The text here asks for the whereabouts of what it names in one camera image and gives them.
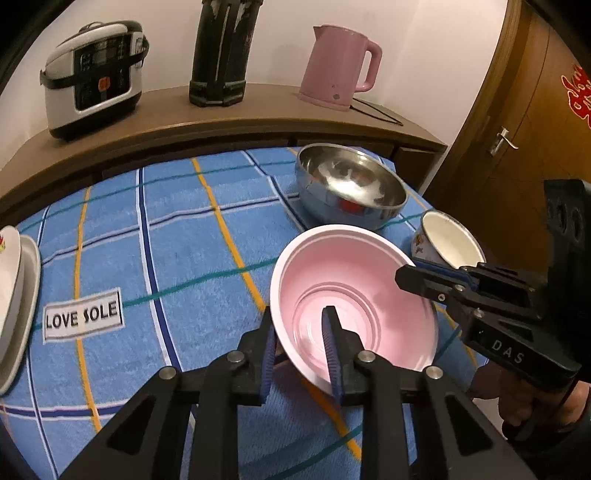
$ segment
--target tablecloth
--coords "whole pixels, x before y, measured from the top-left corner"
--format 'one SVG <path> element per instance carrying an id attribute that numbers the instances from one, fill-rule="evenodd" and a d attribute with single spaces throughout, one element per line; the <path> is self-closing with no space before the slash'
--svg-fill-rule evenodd
<path id="1" fill-rule="evenodd" d="M 258 326 L 274 262 L 317 225 L 298 198 L 296 155 L 266 148 L 154 164 L 76 192 L 18 225 L 40 247 L 41 290 L 0 418 L 41 479 L 57 478 L 159 368 L 207 365 Z M 379 233 L 410 254 L 430 205 L 407 190 L 405 208 Z M 44 305 L 117 287 L 123 329 L 43 345 Z M 466 388 L 485 359 L 459 342 L 441 306 L 437 311 L 435 363 Z M 267 404 L 239 409 L 241 478 L 359 478 L 361 421 L 359 408 L 334 405 L 288 360 L 279 361 Z M 407 434 L 413 459 L 410 421 Z"/>

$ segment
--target stainless steel bowl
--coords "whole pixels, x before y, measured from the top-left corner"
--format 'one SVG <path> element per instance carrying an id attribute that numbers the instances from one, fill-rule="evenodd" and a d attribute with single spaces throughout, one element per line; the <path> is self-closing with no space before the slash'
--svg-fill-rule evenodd
<path id="1" fill-rule="evenodd" d="M 300 150 L 295 167 L 301 202 L 323 223 L 377 230 L 408 200 L 394 172 L 354 148 L 311 144 Z"/>

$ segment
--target screw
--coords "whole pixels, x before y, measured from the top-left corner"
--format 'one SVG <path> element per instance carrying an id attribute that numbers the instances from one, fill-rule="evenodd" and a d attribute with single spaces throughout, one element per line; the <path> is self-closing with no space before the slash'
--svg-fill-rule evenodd
<path id="1" fill-rule="evenodd" d="M 226 355 L 226 358 L 232 364 L 239 364 L 244 360 L 244 353 L 240 350 L 232 350 Z"/>
<path id="2" fill-rule="evenodd" d="M 158 372 L 158 376 L 162 380 L 170 380 L 171 378 L 174 378 L 176 374 L 177 370 L 174 367 L 162 367 Z"/>
<path id="3" fill-rule="evenodd" d="M 443 376 L 443 370 L 441 370 L 439 367 L 435 367 L 434 365 L 427 367 L 425 372 L 427 373 L 427 376 L 433 380 L 439 380 Z"/>
<path id="4" fill-rule="evenodd" d="M 370 364 L 375 360 L 375 353 L 369 350 L 361 350 L 357 354 L 357 358 L 359 358 L 359 360 L 361 360 L 363 363 Z"/>

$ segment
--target love sole label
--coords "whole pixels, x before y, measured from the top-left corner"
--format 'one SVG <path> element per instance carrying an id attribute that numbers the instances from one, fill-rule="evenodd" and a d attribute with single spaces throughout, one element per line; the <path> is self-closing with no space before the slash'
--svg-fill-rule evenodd
<path id="1" fill-rule="evenodd" d="M 78 300 L 48 303 L 43 308 L 43 344 L 84 338 L 123 327 L 120 288 Z"/>

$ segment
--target pink bowl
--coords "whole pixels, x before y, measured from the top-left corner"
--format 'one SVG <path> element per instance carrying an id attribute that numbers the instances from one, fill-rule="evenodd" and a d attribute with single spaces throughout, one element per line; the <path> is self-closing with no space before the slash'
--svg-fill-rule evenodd
<path id="1" fill-rule="evenodd" d="M 285 352 L 310 382 L 331 393 L 321 326 L 327 305 L 367 350 L 399 367 L 431 365 L 433 305 L 398 288 L 394 273 L 405 264 L 413 262 L 392 243 L 348 225 L 313 228 L 287 245 L 271 279 L 271 316 Z"/>

